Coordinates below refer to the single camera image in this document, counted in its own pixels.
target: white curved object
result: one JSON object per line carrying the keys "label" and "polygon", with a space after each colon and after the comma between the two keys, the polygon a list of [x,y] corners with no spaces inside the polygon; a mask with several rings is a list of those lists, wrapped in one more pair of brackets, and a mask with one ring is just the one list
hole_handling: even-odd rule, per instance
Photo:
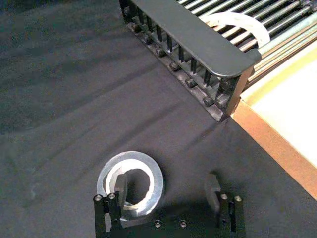
{"label": "white curved object", "polygon": [[270,41],[269,33],[263,24],[244,14],[235,12],[220,12],[204,16],[201,20],[210,27],[230,25],[243,28],[256,38],[259,47],[264,46]]}

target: wooden edge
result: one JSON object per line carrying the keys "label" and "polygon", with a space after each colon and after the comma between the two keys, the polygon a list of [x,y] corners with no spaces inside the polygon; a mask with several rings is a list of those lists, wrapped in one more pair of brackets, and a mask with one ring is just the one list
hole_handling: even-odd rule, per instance
{"label": "wooden edge", "polygon": [[317,169],[244,101],[232,118],[317,200]]}

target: metal ring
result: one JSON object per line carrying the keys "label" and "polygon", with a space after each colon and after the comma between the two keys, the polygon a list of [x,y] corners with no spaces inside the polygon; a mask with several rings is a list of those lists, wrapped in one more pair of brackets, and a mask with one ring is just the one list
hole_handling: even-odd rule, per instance
{"label": "metal ring", "polygon": [[135,220],[151,213],[163,194],[163,174],[158,164],[150,156],[137,151],[120,153],[106,163],[98,177],[97,194],[107,196],[115,192],[118,175],[134,169],[141,169],[149,176],[150,187],[145,198],[139,203],[124,203],[122,220]]}

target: white ring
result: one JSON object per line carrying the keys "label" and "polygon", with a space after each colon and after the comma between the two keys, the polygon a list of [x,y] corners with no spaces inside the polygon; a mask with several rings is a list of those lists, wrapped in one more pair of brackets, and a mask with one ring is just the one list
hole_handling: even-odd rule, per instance
{"label": "white ring", "polygon": [[149,214],[156,207],[164,187],[163,175],[159,166],[150,156],[144,153],[128,151],[111,158],[98,177],[97,194],[107,196],[115,192],[114,187],[118,175],[134,169],[141,169],[149,176],[150,187],[144,199],[137,204],[132,205],[125,202],[122,211],[123,220],[138,219]]}
{"label": "white ring", "polygon": [[208,26],[230,25],[237,26],[251,32],[258,42],[259,48],[270,41],[267,29],[253,17],[236,13],[236,12],[220,12],[204,16],[201,20]]}

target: cardboard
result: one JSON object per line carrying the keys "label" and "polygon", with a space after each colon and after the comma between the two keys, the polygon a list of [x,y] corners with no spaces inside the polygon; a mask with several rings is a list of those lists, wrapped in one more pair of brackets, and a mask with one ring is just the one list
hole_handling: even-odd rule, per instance
{"label": "cardboard", "polygon": [[241,95],[232,118],[317,200],[317,41]]}

